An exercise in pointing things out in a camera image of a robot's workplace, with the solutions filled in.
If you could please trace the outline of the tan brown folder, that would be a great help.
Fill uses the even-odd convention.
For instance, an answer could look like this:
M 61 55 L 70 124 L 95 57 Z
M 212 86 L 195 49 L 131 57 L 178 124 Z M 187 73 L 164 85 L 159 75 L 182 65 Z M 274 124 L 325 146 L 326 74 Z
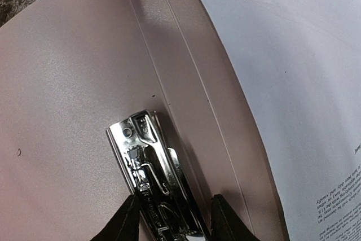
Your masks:
M 1 239 L 90 240 L 129 194 L 106 128 L 156 111 L 206 222 L 288 240 L 266 151 L 200 0 L 37 0 L 1 27 Z

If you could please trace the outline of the printed paper sheet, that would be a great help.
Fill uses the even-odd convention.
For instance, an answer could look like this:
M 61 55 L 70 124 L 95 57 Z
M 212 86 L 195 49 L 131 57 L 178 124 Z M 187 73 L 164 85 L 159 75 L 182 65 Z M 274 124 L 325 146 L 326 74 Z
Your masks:
M 360 0 L 201 0 L 266 149 L 291 240 L 360 239 Z

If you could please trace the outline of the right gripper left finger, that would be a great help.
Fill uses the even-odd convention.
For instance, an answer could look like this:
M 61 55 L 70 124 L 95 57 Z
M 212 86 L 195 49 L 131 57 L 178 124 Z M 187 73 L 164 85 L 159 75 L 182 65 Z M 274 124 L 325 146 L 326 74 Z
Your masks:
M 91 241 L 138 241 L 140 203 L 129 195 L 105 227 Z

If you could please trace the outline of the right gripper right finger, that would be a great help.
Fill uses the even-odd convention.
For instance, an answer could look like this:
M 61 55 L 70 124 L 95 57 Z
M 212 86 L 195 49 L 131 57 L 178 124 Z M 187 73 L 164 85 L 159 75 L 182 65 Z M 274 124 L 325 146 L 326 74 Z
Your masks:
M 221 194 L 212 197 L 212 240 L 259 241 Z

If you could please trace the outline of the tan folder metal clip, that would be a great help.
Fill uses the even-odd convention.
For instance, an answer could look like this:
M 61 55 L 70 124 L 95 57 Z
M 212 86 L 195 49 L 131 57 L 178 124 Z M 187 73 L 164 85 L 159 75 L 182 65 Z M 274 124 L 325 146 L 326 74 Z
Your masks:
M 155 111 L 143 110 L 107 128 L 129 190 L 155 240 L 210 240 L 176 151 L 167 146 Z

